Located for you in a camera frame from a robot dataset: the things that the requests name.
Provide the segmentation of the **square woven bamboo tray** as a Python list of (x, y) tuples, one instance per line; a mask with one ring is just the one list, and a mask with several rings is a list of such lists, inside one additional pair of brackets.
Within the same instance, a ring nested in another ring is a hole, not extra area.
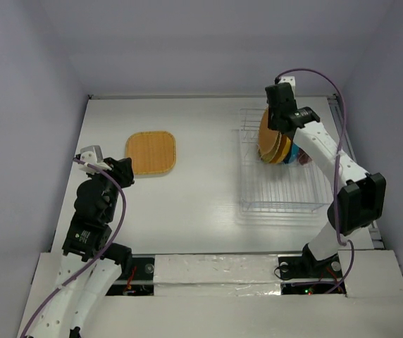
[(176, 164), (175, 137), (167, 131), (135, 133), (126, 141), (125, 157), (136, 175), (166, 174)]

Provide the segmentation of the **blue polka dot plate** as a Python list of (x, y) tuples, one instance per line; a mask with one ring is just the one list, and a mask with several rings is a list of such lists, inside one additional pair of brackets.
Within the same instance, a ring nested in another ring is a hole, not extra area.
[(288, 151), (286, 157), (284, 158), (283, 163), (284, 164), (293, 163), (294, 161), (297, 160), (298, 153), (299, 153), (299, 147), (296, 144), (291, 143), (290, 150)]

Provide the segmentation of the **round green-rimmed bamboo tray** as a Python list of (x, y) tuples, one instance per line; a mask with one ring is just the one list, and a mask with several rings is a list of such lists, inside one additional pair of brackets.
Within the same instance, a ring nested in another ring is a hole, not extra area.
[(274, 145), (272, 151), (267, 154), (261, 154), (261, 160), (270, 164), (281, 163), (290, 152), (290, 147), (290, 139), (283, 135), (280, 137), (279, 143)]

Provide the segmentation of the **yellow polka dot plate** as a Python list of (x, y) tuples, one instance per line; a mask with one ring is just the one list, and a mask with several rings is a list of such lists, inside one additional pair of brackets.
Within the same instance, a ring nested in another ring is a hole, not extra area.
[(282, 136), (277, 153), (274, 156), (273, 162), (275, 164), (282, 163), (291, 147), (291, 140), (285, 135)]

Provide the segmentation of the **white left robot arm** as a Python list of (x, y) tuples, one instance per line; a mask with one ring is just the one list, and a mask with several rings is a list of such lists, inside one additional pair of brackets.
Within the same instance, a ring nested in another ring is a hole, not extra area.
[(21, 337), (84, 336), (107, 291), (132, 270), (131, 248), (115, 243), (120, 230), (109, 226), (118, 200), (126, 214), (123, 190), (135, 182), (131, 159), (96, 162), (81, 152), (73, 160), (89, 178), (77, 189), (54, 289), (31, 315)]

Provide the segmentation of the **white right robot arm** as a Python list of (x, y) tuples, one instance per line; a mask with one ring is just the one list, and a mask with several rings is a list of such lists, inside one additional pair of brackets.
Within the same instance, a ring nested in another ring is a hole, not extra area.
[(313, 109), (298, 107), (291, 84), (272, 84), (265, 91), (268, 127), (301, 148), (333, 188), (325, 226), (304, 245), (300, 256), (280, 259), (275, 269), (276, 276), (283, 281), (317, 278), (333, 262), (339, 248), (354, 246), (352, 234), (381, 217), (386, 179), (354, 162), (330, 136)]

